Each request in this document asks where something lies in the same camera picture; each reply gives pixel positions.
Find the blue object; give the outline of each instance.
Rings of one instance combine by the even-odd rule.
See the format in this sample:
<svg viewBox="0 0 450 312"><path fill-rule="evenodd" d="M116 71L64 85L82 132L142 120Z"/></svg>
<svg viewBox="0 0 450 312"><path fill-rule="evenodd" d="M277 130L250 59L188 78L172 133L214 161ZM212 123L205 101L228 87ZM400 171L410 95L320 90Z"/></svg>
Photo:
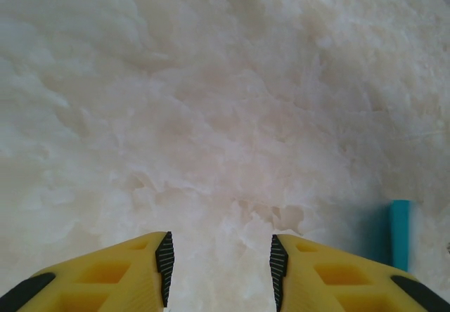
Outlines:
<svg viewBox="0 0 450 312"><path fill-rule="evenodd" d="M410 201L392 201L390 205L391 265L403 271L409 270L410 213Z"/></svg>

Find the black rubber tip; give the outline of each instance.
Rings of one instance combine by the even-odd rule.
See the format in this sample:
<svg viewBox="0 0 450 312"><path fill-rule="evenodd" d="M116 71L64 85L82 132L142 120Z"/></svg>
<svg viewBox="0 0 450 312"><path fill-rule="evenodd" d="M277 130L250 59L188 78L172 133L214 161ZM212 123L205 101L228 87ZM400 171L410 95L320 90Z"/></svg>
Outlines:
<svg viewBox="0 0 450 312"><path fill-rule="evenodd" d="M0 297L1 312L17 312L56 278L54 273L42 273L28 278Z"/></svg>
<svg viewBox="0 0 450 312"><path fill-rule="evenodd" d="M428 312L450 312L450 304L421 282L401 275L393 275L391 279Z"/></svg>
<svg viewBox="0 0 450 312"><path fill-rule="evenodd" d="M172 282L172 271L174 270L175 253L172 233L169 231L156 249L157 271L161 273L161 297L164 307L169 300L170 284Z"/></svg>
<svg viewBox="0 0 450 312"><path fill-rule="evenodd" d="M278 239L278 236L272 235L269 265L272 274L277 312L281 311L281 304L283 303L283 278L288 272L288 259L289 255Z"/></svg>

